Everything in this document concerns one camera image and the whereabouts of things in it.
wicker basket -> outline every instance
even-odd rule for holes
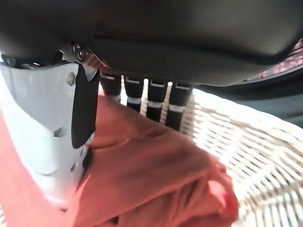
[[[7,227],[7,223],[5,221],[4,212],[2,210],[1,204],[0,204],[0,227]]]
[[[144,83],[141,114],[147,108]],[[180,131],[227,166],[240,202],[234,227],[303,227],[303,129],[194,89]]]

